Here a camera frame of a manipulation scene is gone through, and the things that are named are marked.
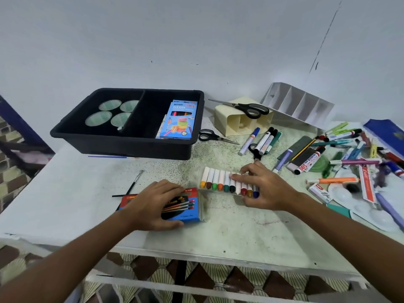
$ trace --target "black plastic bin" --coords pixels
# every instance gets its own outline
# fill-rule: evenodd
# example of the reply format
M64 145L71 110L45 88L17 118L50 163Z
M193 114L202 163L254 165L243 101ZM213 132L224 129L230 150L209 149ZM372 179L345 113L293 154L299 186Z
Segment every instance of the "black plastic bin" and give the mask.
M139 100L121 130L111 125L110 120L98 126L85 125L87 117L98 112L101 103L114 99L122 103ZM189 140L155 138L173 100L198 102ZM68 113L50 135L65 139L85 154L187 160L198 139L204 104L204 93L199 90L100 88ZM109 112L115 116L122 111L118 107Z

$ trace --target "table leg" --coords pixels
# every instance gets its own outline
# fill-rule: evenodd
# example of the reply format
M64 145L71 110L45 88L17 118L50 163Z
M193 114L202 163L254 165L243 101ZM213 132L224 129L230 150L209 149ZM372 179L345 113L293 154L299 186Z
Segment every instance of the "table leg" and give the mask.
M185 284L185 272L187 269L187 261L186 260L179 260L177 265L177 271L175 273L175 285L183 286ZM182 292L174 292L173 293L173 300L172 303L181 303L182 302Z

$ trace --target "scissors blade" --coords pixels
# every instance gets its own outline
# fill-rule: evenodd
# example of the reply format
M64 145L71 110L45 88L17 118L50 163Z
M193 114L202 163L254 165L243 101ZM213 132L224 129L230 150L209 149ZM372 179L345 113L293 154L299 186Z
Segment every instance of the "scissors blade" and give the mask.
M220 137L220 140L225 141L225 142L229 142L229 143L233 143L235 145L240 145L240 143L238 143L236 141L232 141L232 140L229 140L229 139L226 139L226 138L223 138L223 137Z
M231 106L231 107L235 107L237 105L237 103L230 103L230 102L225 102L225 101L217 101L217 100L213 100L213 99L208 99L209 101L213 101L213 102L218 102L221 103L223 105L227 105L227 106Z

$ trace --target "forearm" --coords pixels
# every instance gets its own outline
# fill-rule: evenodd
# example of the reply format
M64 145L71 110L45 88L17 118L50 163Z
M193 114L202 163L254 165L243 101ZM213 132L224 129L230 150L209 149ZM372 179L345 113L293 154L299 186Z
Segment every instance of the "forearm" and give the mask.
M112 214L9 282L7 287L0 288L0 301L63 302L99 260L130 232L125 222L128 219L123 219L123 215L123 211Z
M404 300L403 245L326 208L304 193L287 210L336 248L389 300Z

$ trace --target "cream pen holder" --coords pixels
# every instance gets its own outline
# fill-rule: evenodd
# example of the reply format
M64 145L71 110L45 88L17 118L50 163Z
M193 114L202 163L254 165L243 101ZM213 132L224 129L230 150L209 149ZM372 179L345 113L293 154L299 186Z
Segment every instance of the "cream pen holder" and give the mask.
M241 97L230 102L260 104L248 97ZM270 111L268 115L261 115L258 119L250 119L244 112L238 109L218 105L215 107L215 127L224 136L250 135L255 128L260 128L260 133L262 133L270 128L273 115L274 112Z

